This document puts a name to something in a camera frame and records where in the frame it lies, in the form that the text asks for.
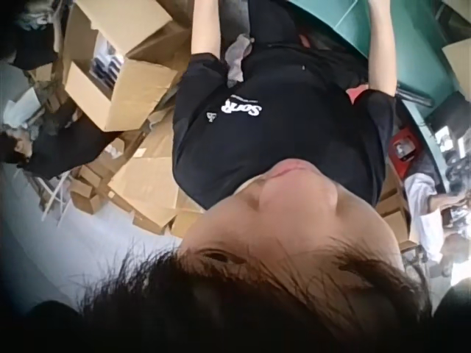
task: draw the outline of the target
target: table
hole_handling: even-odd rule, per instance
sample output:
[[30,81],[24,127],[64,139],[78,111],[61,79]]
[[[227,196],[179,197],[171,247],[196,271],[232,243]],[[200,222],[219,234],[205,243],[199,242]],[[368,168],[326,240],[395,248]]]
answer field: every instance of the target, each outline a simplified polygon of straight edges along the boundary
[[[327,24],[353,48],[368,56],[371,28],[367,0],[291,0],[291,3]],[[405,102],[405,106],[436,161],[445,190],[448,190],[445,159],[426,125],[427,117],[458,89],[442,52],[447,41],[435,19],[430,0],[394,0],[392,16],[401,86],[435,101],[433,108],[410,102]]]

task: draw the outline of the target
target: floor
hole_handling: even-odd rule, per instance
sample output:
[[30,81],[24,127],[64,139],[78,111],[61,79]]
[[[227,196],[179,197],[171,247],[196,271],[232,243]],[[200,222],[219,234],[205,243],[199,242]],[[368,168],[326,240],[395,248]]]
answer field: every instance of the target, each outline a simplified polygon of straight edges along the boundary
[[[222,20],[229,24],[223,33],[236,38],[248,31],[247,1],[223,1]],[[7,100],[26,88],[19,70],[0,65],[0,116]],[[0,176],[0,278],[21,312],[50,299],[76,307],[85,286],[115,271],[129,252],[140,258],[180,242],[134,227],[132,216],[112,204],[95,216],[71,208],[59,228],[53,218],[41,222],[39,198],[23,176],[13,178],[14,173],[14,167],[5,165]],[[449,284],[441,279],[431,285],[438,302]]]

